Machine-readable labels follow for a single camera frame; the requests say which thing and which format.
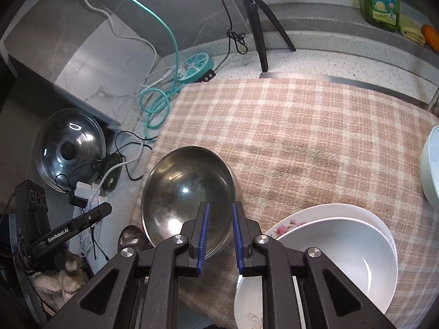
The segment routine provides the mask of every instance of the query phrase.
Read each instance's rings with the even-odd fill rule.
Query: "pot lid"
[[[70,190],[78,181],[94,181],[96,161],[104,156],[104,134],[95,119],[81,110],[61,110],[40,130],[36,166],[44,181],[58,191]]]

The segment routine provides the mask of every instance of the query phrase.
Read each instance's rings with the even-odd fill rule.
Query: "metal screw cap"
[[[121,254],[123,257],[131,257],[131,256],[134,255],[134,249],[132,249],[131,247],[125,247],[124,249],[122,249],[122,250],[120,251],[120,254]]]
[[[178,234],[172,237],[174,243],[184,243],[186,241],[186,236]]]
[[[310,247],[308,249],[308,255],[310,257],[313,257],[313,258],[320,257],[321,254],[322,254],[322,252],[316,247]]]
[[[267,235],[258,235],[255,237],[255,240],[258,243],[268,243],[270,239]]]

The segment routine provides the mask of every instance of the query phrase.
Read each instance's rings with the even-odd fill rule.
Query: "towel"
[[[350,85],[214,79],[187,85],[175,99],[147,172],[176,148],[212,150],[233,170],[245,212],[263,232],[318,204],[371,211],[398,248],[398,285],[386,316],[398,329],[414,329],[439,292],[438,212],[419,181],[419,156],[438,124],[417,106]],[[131,216],[139,228],[141,200]],[[237,278],[232,242],[206,260],[201,278],[180,277],[179,297],[217,326],[236,328]]]
[[[404,37],[411,39],[413,42],[419,43],[421,46],[425,44],[425,38],[421,32],[421,27],[410,17],[405,15],[399,16],[398,31]]]

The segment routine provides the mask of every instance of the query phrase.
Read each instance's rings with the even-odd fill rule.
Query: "cable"
[[[0,225],[1,225],[1,222],[3,221],[3,217],[5,216],[5,214],[7,212],[7,209],[9,208],[9,204],[12,201],[12,198],[14,196],[15,196],[15,193],[12,193],[12,195],[9,197],[9,200],[6,203],[6,206],[5,206],[5,208],[4,208],[4,210],[3,210],[2,214],[1,214],[1,217],[0,217]],[[0,256],[4,257],[4,258],[12,258],[12,257],[14,257],[17,254],[17,251],[18,251],[18,249],[16,249],[14,252],[12,252],[10,254],[4,254],[3,252],[0,252]]]
[[[109,22],[109,24],[110,24],[111,31],[113,32],[113,34],[114,34],[116,37],[118,37],[118,38],[124,38],[124,39],[132,39],[132,40],[135,40],[135,41],[141,41],[141,42],[144,42],[144,43],[146,43],[148,46],[151,47],[152,51],[154,52],[154,59],[153,59],[153,61],[152,61],[152,63],[151,63],[151,67],[149,68],[149,70],[148,70],[148,72],[147,72],[147,75],[149,75],[149,74],[151,73],[151,71],[152,71],[152,68],[154,68],[155,62],[156,62],[156,60],[157,60],[157,50],[155,49],[154,45],[153,45],[150,41],[148,41],[147,39],[144,39],[144,38],[142,38],[142,37],[136,37],[136,36],[121,36],[121,35],[118,35],[118,34],[116,33],[116,28],[115,28],[115,25],[114,25],[113,19],[111,18],[111,15],[110,15],[107,11],[92,6],[92,5],[88,2],[88,0],[83,0],[83,1],[84,1],[85,4],[88,6],[88,8],[90,8],[90,9],[93,10],[93,11],[96,11],[96,12],[102,13],[103,15],[105,15],[105,16],[107,17],[108,22]]]
[[[9,208],[9,204],[12,201],[12,198],[14,196],[15,196],[15,193],[12,193],[12,195],[9,197],[9,200],[6,203],[5,208],[3,209],[3,213],[1,214],[1,217],[0,217],[0,225],[1,225],[1,222],[3,221],[3,217],[5,216],[7,209]]]
[[[177,41],[176,41],[175,36],[172,33],[171,29],[166,25],[166,23],[163,22],[163,20],[159,16],[157,16],[150,9],[148,9],[147,7],[142,5],[139,1],[137,1],[137,0],[131,0],[131,1],[134,2],[141,9],[143,9],[144,11],[146,11],[150,15],[152,15],[164,27],[164,29],[170,35],[171,41],[172,41],[172,43],[174,45],[174,49],[175,49],[174,77],[173,77],[172,84],[171,84],[171,87],[169,88],[169,90],[164,92],[158,88],[148,88],[148,89],[142,90],[139,93],[139,105],[140,105],[142,111],[145,112],[146,114],[148,114],[146,117],[144,127],[143,127],[143,134],[144,134],[145,138],[148,138],[148,130],[158,130],[165,123],[166,118],[168,117],[168,114],[170,111],[170,99],[174,95],[179,93],[179,91],[183,87],[183,84],[178,86],[178,87],[176,86],[176,83],[178,81],[179,52],[178,52]],[[144,96],[146,96],[147,94],[149,94],[151,92],[159,93],[160,96],[152,103],[150,109],[147,109],[146,105],[143,104],[143,98],[144,98]],[[162,117],[161,121],[159,123],[152,124],[152,120],[154,119],[154,117],[157,114],[161,113],[164,109],[166,109],[166,110],[165,110],[165,114]]]
[[[115,147],[116,147],[116,152],[118,152],[118,153],[119,153],[119,154],[120,154],[125,160],[126,160],[126,157],[120,152],[120,150],[121,150],[123,147],[125,147],[125,146],[128,146],[128,145],[130,145],[130,144],[135,143],[135,144],[137,144],[137,145],[142,145],[142,144],[143,144],[143,147],[148,147],[148,148],[151,149],[151,150],[152,150],[152,147],[151,147],[150,145],[145,145],[144,143],[137,143],[137,142],[130,142],[130,143],[127,143],[127,144],[123,145],[122,147],[117,147],[117,138],[118,138],[119,135],[121,135],[122,133],[128,133],[128,134],[130,134],[130,135],[133,135],[133,136],[137,137],[138,139],[140,139],[141,141],[151,141],[151,140],[153,140],[153,139],[156,139],[156,137],[152,137],[152,138],[141,138],[141,137],[137,136],[134,132],[131,132],[131,131],[120,131],[120,132],[115,136],[115,138],[114,138],[114,145],[115,145]],[[131,176],[129,170],[128,170],[128,166],[127,166],[127,165],[125,165],[125,168],[126,168],[126,172],[128,173],[128,177],[129,177],[132,181],[138,181],[138,180],[142,179],[143,175],[141,175],[140,177],[137,177],[137,178],[133,178],[133,177]]]
[[[247,47],[247,45],[245,45],[245,40],[244,40],[245,33],[241,33],[238,35],[236,32],[233,31],[233,23],[232,23],[232,18],[230,17],[229,10],[227,9],[227,6],[226,6],[226,3],[224,2],[224,0],[221,0],[221,2],[223,4],[223,7],[227,13],[227,17],[229,18],[229,22],[230,22],[230,28],[226,32],[226,36],[229,37],[229,48],[227,50],[227,54],[226,54],[225,58],[221,61],[221,63],[218,64],[218,66],[214,69],[214,71],[217,71],[219,69],[219,67],[221,67],[221,65],[229,57],[231,40],[233,40],[235,42],[235,48],[239,54],[244,55],[249,51],[249,48]],[[242,52],[239,50],[238,43],[245,48],[245,52]]]
[[[106,17],[107,17],[107,19],[108,19],[108,22],[109,22],[109,24],[110,24],[110,27],[111,27],[111,31],[113,32],[113,34],[114,34],[116,37],[124,38],[124,39],[133,39],[133,40],[135,40],[135,41],[141,41],[141,42],[144,42],[144,43],[146,43],[147,45],[149,45],[149,46],[151,47],[152,51],[154,52],[154,59],[153,59],[153,61],[152,61],[152,63],[151,63],[151,67],[149,68],[149,70],[148,70],[148,72],[147,72],[147,75],[148,75],[148,74],[151,74],[152,68],[154,68],[155,61],[157,60],[157,50],[155,49],[154,45],[153,45],[150,41],[148,41],[147,39],[144,39],[144,38],[142,38],[142,37],[135,37],[135,36],[121,36],[121,35],[118,35],[118,34],[116,33],[116,28],[115,28],[115,26],[114,26],[113,19],[111,18],[111,15],[110,15],[107,11],[102,10],[102,9],[100,9],[100,8],[97,8],[97,7],[93,7],[93,6],[88,2],[88,0],[84,0],[84,2],[85,2],[85,4],[86,4],[91,10],[93,10],[93,11],[97,11],[97,12],[100,12],[100,13],[106,15]]]
[[[58,177],[60,177],[60,176],[63,176],[65,179],[67,179],[67,185],[70,187],[70,190],[66,190],[66,189],[64,189],[63,187],[61,187],[61,186],[58,184]],[[66,175],[63,174],[63,173],[60,173],[60,174],[58,174],[58,175],[55,177],[55,184],[56,184],[56,186],[57,186],[61,191],[63,191],[63,192],[66,193],[66,194],[70,194],[71,192],[73,192],[73,187],[72,187],[72,185],[70,184],[69,177],[66,176]]]
[[[123,145],[122,147],[128,146],[129,144],[133,144],[133,143],[136,144],[136,145],[141,145],[141,143],[139,143],[139,142],[130,142],[130,143],[127,143],[127,144]],[[126,157],[120,152],[121,148],[117,147],[116,142],[115,142],[115,146],[116,146],[116,152],[119,153],[123,157],[124,160],[126,160]],[[150,150],[152,150],[152,147],[150,145],[143,145],[143,147],[148,147]],[[130,178],[130,180],[132,180],[132,181],[139,181],[139,180],[141,180],[143,178],[143,174],[140,177],[133,178],[131,176],[129,170],[128,170],[128,166],[127,165],[125,165],[125,168],[126,168],[126,172],[128,174],[128,178]]]
[[[92,194],[92,196],[89,198],[89,201],[88,201],[88,203],[87,203],[87,208],[88,208],[88,210],[89,210],[90,207],[92,206],[91,204],[93,203],[93,200],[96,198],[96,195],[98,194],[98,192],[99,192],[99,190],[100,190],[100,188],[101,188],[103,182],[104,182],[105,179],[107,178],[108,174],[109,174],[110,172],[112,172],[114,169],[116,169],[117,167],[121,167],[121,166],[123,166],[123,165],[126,166],[126,165],[128,165],[129,163],[134,162],[134,161],[136,161],[137,159],[139,159],[139,158],[140,158],[140,155],[141,155],[141,151],[143,150],[143,147],[147,146],[147,145],[144,144],[144,142],[145,142],[145,141],[151,141],[151,140],[153,140],[153,139],[156,138],[156,137],[152,137],[152,138],[141,138],[140,136],[137,136],[134,132],[123,130],[123,131],[118,132],[118,133],[116,134],[116,136],[115,136],[115,145],[116,145],[116,149],[117,149],[117,139],[118,139],[118,137],[119,137],[122,133],[128,133],[128,134],[130,134],[130,135],[133,135],[133,136],[137,137],[140,141],[142,141],[141,143],[138,143],[138,145],[140,145],[139,153],[138,153],[138,155],[137,155],[137,157],[136,157],[135,159],[130,160],[130,161],[125,161],[125,162],[119,163],[119,164],[117,164],[117,165],[111,167],[111,168],[105,173],[105,175],[102,177],[102,180],[101,180],[100,184],[99,184],[98,187],[96,188],[96,191],[95,191],[95,192]],[[78,235],[79,240],[80,240],[80,252],[81,252],[80,256],[81,256],[81,257],[85,257],[85,256],[87,256],[88,252],[91,250],[91,248],[93,247],[94,243],[96,243],[96,246],[98,246],[98,248],[99,248],[98,239],[99,239],[99,237],[100,237],[100,226],[101,226],[101,225],[102,225],[102,223],[101,223],[101,221],[99,221],[99,222],[96,223],[96,225],[94,226],[93,232],[94,232],[94,233],[96,232],[97,236],[95,236],[94,233],[93,233],[93,238],[92,238],[91,230],[90,230],[90,229],[88,229],[88,231],[81,232],[81,233]]]
[[[105,259],[108,262],[110,260],[110,258],[105,254],[104,250],[102,250],[102,248],[99,246],[97,241],[94,239],[94,226],[91,227],[91,240],[93,241],[93,243],[96,244],[97,248],[102,252],[102,254],[104,255]]]

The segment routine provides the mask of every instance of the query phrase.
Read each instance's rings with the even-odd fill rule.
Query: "green bottle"
[[[395,31],[399,24],[399,0],[359,0],[361,12],[370,24]]]

